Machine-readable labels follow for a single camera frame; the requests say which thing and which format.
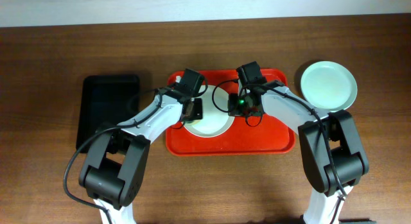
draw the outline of wooden table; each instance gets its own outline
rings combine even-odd
[[[356,78],[354,116],[370,171],[342,219],[411,220],[411,15],[0,29],[0,223],[100,223],[69,199],[63,172],[74,152],[82,80],[136,73],[143,89],[174,72],[227,69],[257,60],[297,92],[307,62],[330,60]],[[150,98],[143,102],[147,106]],[[78,185],[84,156],[73,166]],[[140,223],[275,222],[299,217],[311,187],[299,143],[284,155],[175,157],[152,144],[134,201]]]

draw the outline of red plate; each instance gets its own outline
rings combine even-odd
[[[268,81],[279,80],[287,85],[287,79],[280,70],[262,69],[261,72]],[[172,74],[168,78],[168,84],[175,82],[176,76],[182,76],[183,73],[179,71]],[[210,85],[238,78],[236,70],[232,69],[200,71],[200,73],[207,78]],[[228,93],[237,93],[238,84],[226,83],[222,85],[222,89]],[[286,153],[294,147],[294,144],[294,132],[276,118],[266,114],[257,127],[249,127],[245,123],[245,118],[236,117],[231,127],[217,137],[197,137],[185,128],[166,130],[167,149],[177,156]]]

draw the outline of brown table surface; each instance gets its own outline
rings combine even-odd
[[[287,75],[312,60],[346,66],[358,84],[352,113],[370,171],[340,217],[411,220],[411,16],[371,15],[0,29],[0,223],[100,223],[69,199],[82,80],[136,73],[160,87],[186,67],[229,69],[257,60]],[[150,97],[142,102],[147,106]],[[78,185],[81,156],[69,188]],[[297,141],[283,155],[175,157],[164,135],[150,149],[134,200],[140,223],[247,223],[298,218],[311,194]]]

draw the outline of white bowl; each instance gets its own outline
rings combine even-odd
[[[202,92],[206,87],[203,85],[200,88]],[[216,137],[227,131],[234,117],[228,113],[218,110],[211,101],[211,95],[215,86],[209,85],[207,91],[201,95],[203,104],[203,119],[194,121],[184,125],[190,133],[199,137]],[[214,101],[223,110],[228,110],[229,94],[221,88],[217,88],[214,94]]]
[[[357,97],[354,76],[342,65],[321,61],[302,74],[301,91],[312,105],[336,112],[349,108]]]

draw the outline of white background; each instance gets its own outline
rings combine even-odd
[[[0,0],[0,27],[411,12],[411,0]]]

